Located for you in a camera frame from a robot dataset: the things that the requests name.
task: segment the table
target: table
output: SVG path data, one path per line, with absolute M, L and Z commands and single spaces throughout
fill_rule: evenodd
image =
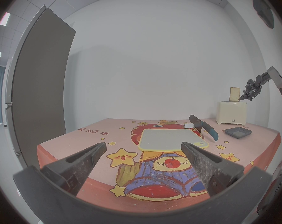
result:
M 207 151 L 237 162 L 247 173 L 252 166 L 266 170 L 281 137 L 276 130 L 247 123 L 217 124 L 203 119 L 219 134 L 217 142 L 202 129 L 191 130 L 209 143 Z M 206 189 L 183 152 L 140 151 L 144 129 L 183 129 L 189 120 L 104 119 L 37 147 L 40 167 L 65 158 L 99 142 L 106 142 L 107 152 L 90 173 L 77 197 L 89 203 L 127 212 L 161 212 L 176 210 L 209 199 Z M 253 132 L 241 139 L 225 134 L 224 129 L 237 126 Z M 181 169 L 166 166 L 166 159 L 179 160 Z

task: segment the red apple print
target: red apple print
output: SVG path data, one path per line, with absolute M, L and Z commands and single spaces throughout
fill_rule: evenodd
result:
M 172 158 L 172 159 L 166 159 L 165 160 L 165 166 L 167 168 L 178 168 L 180 166 L 180 161 Z

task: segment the cream toaster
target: cream toaster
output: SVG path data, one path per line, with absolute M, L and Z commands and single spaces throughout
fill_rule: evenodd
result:
M 216 121 L 218 124 L 242 124 L 247 120 L 247 103 L 235 101 L 219 101 Z

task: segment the gray tray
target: gray tray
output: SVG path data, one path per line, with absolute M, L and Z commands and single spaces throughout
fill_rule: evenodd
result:
M 235 127 L 231 129 L 225 129 L 225 133 L 234 138 L 240 139 L 252 133 L 252 130 L 245 129 L 243 127 Z

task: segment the bread slice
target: bread slice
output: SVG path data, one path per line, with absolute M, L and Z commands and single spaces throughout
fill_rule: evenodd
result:
M 230 101 L 238 101 L 240 98 L 240 88 L 230 87 Z

